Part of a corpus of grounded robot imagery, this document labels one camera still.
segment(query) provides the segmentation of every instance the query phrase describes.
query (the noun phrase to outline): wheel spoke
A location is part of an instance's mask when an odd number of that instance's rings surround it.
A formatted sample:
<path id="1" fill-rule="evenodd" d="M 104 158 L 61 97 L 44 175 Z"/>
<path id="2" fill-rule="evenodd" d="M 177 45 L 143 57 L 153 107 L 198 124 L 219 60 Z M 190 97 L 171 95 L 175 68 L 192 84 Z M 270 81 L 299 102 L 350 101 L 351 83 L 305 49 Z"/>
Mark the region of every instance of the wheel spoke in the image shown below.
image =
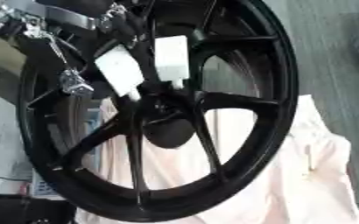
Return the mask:
<path id="1" fill-rule="evenodd" d="M 112 137 L 123 134 L 126 131 L 126 122 L 121 114 L 111 118 L 94 132 L 83 138 L 76 146 L 67 152 L 57 163 L 54 163 L 54 169 L 62 169 L 64 166 L 70 166 L 72 169 L 81 168 L 81 160 L 96 146 L 108 141 Z"/>
<path id="2" fill-rule="evenodd" d="M 207 153 L 208 162 L 211 166 L 211 172 L 215 174 L 219 180 L 225 181 L 226 178 L 222 169 L 222 164 L 217 154 L 212 137 L 209 133 L 204 113 L 201 109 L 196 108 L 194 111 L 192 123 L 196 134 L 201 141 L 201 145 Z"/>
<path id="3" fill-rule="evenodd" d="M 191 53 L 203 53 L 211 57 L 218 53 L 225 53 L 234 50 L 241 50 L 250 47 L 263 47 L 278 40 L 275 36 L 254 36 L 254 37 L 230 37 L 212 36 L 198 41 L 192 46 Z"/>
<path id="4" fill-rule="evenodd" d="M 126 137 L 126 142 L 128 144 L 133 187 L 137 195 L 137 205 L 143 207 L 148 194 L 148 187 L 143 175 L 143 131 L 142 119 L 138 114 L 135 114 L 131 119 L 130 133 Z"/>
<path id="5" fill-rule="evenodd" d="M 29 109 L 43 109 L 46 107 L 51 107 L 53 104 L 56 104 L 61 99 L 67 96 L 68 94 L 65 94 L 59 87 L 57 87 L 43 93 L 34 100 L 30 101 L 27 104 L 27 107 Z"/>
<path id="6" fill-rule="evenodd" d="M 221 8 L 222 2 L 222 0 L 208 0 L 207 9 L 204 12 L 201 24 L 198 27 L 204 33 L 208 33 L 210 30 L 214 14 Z"/>
<path id="7" fill-rule="evenodd" d="M 150 2 L 147 4 L 145 9 L 142 12 L 142 19 L 144 21 L 147 21 L 147 19 L 150 17 L 153 7 L 155 6 L 156 0 L 150 0 Z"/>
<path id="8" fill-rule="evenodd" d="M 268 115 L 269 113 L 276 111 L 279 107 L 279 103 L 277 101 L 224 93 L 205 93 L 201 104 L 205 110 L 249 109 L 258 115 Z"/>

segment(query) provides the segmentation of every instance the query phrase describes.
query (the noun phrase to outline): pink cloth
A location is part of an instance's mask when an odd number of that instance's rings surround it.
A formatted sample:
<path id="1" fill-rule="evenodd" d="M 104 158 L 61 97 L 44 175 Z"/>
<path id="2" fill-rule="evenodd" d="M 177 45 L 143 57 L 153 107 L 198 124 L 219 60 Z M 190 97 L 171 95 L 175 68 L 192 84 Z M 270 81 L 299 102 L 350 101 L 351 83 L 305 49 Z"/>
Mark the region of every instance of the pink cloth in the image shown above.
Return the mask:
<path id="1" fill-rule="evenodd" d="M 116 110 L 102 105 L 104 120 Z M 249 135 L 256 116 L 250 111 L 222 109 L 207 114 L 208 125 L 223 162 Z M 131 187 L 123 137 L 107 142 L 100 173 L 113 183 Z M 359 224 L 359 209 L 346 173 L 350 143 L 332 134 L 311 96 L 299 99 L 292 129 L 277 156 L 235 197 L 206 212 L 167 224 Z M 177 150 L 164 150 L 144 140 L 144 168 L 152 189 L 192 182 L 209 171 L 197 137 Z M 125 223 L 79 210 L 80 224 Z"/>

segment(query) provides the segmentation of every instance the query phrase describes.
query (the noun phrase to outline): gray carpet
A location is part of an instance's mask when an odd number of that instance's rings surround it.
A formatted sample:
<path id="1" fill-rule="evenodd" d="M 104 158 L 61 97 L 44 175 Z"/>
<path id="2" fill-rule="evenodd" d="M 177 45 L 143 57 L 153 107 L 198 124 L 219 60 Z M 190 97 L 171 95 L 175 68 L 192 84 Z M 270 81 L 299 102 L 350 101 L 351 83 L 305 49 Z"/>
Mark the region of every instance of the gray carpet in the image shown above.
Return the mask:
<path id="1" fill-rule="evenodd" d="M 328 127 L 345 136 L 353 154 L 350 172 L 359 204 L 359 1 L 265 0 L 292 36 L 302 94 L 311 94 Z"/>

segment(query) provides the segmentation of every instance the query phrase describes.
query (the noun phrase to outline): white plastic block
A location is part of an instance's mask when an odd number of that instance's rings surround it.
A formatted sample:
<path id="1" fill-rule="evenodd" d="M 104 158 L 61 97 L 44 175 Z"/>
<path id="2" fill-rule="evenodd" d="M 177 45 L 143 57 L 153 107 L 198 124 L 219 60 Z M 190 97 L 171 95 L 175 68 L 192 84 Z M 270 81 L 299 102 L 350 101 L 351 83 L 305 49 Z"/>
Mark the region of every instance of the white plastic block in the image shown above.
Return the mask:
<path id="1" fill-rule="evenodd" d="M 183 88 L 183 80 L 190 77 L 187 37 L 175 36 L 155 40 L 155 66 L 161 81 L 171 81 L 175 88 Z"/>
<path id="2" fill-rule="evenodd" d="M 95 63 L 120 97 L 137 97 L 137 86 L 143 83 L 144 77 L 137 61 L 123 45 L 106 52 Z"/>

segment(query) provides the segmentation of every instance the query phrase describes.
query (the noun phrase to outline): wire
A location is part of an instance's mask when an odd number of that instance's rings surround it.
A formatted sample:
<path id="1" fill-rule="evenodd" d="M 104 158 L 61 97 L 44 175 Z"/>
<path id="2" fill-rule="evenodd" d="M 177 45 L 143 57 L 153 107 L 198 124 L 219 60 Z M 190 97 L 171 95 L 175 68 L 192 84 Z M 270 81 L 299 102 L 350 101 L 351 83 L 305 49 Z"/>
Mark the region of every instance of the wire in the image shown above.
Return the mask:
<path id="1" fill-rule="evenodd" d="M 0 179 L 8 180 L 8 181 L 14 181 L 14 182 L 31 182 L 29 179 L 21 179 L 21 178 L 3 178 L 3 177 L 0 177 Z"/>

